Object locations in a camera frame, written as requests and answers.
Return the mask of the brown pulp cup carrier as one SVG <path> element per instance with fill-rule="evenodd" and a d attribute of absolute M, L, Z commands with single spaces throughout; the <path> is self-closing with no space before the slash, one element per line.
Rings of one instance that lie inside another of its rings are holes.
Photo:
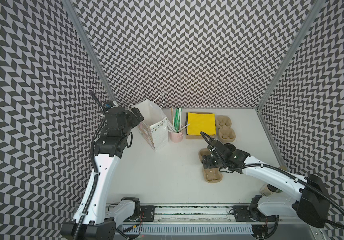
<path fill-rule="evenodd" d="M 201 149 L 199 151 L 199 160 L 203 164 L 203 156 L 211 156 L 208 149 Z M 203 176 L 207 183 L 215 184 L 219 183 L 223 179 L 223 175 L 218 168 L 205 169 L 203 168 Z"/>

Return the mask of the white patterned gift bag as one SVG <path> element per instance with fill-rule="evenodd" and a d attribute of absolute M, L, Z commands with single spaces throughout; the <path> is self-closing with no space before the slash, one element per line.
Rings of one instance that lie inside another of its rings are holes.
<path fill-rule="evenodd" d="M 144 120 L 138 125 L 139 132 L 155 152 L 169 142 L 169 120 L 163 110 L 156 104 L 156 100 L 159 98 L 162 99 L 163 106 L 165 103 L 164 93 L 161 93 L 154 101 L 145 99 L 133 106 L 139 109 L 144 117 Z"/>

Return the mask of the black takeout coffee cup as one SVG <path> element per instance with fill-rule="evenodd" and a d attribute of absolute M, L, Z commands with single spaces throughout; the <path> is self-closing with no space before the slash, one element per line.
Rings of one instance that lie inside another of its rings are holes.
<path fill-rule="evenodd" d="M 231 153 L 233 153 L 237 148 L 233 145 L 233 144 L 231 144 L 231 143 L 226 143 L 226 144 L 224 144 L 224 146 L 231 152 Z"/>

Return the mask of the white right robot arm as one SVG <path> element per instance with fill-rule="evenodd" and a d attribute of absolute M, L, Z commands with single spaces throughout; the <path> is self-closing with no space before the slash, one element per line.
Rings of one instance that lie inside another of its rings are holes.
<path fill-rule="evenodd" d="M 329 224 L 344 230 L 344 209 L 334 202 L 316 175 L 304 177 L 258 160 L 232 144 L 204 136 L 209 155 L 203 156 L 205 168 L 254 177 L 271 187 L 272 195 L 261 196 L 257 209 L 264 216 L 294 216 L 322 229 Z"/>

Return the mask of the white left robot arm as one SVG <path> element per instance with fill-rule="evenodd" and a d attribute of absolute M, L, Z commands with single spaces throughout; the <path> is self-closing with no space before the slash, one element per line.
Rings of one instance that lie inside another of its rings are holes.
<path fill-rule="evenodd" d="M 112 240 L 116 232 L 122 233 L 118 227 L 123 222 L 142 219 L 139 198 L 124 197 L 109 211 L 106 204 L 114 172 L 124 150 L 132 146 L 132 129 L 144 117 L 138 108 L 127 110 L 113 101 L 103 104 L 93 91 L 90 94 L 102 120 L 90 144 L 92 172 L 85 194 L 72 220 L 61 228 L 67 240 Z"/>

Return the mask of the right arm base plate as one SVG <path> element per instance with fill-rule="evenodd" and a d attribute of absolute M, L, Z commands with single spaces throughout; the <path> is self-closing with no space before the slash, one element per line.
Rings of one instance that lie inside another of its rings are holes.
<path fill-rule="evenodd" d="M 234 215 L 236 222 L 265 222 L 268 218 L 257 208 L 250 208 L 245 205 L 233 206 L 232 214 Z"/>

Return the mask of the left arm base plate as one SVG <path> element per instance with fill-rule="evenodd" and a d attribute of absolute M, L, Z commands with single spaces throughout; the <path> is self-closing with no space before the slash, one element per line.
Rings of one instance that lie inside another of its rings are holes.
<path fill-rule="evenodd" d="M 141 205 L 140 207 L 140 222 L 153 222 L 155 218 L 156 206 L 154 205 Z"/>

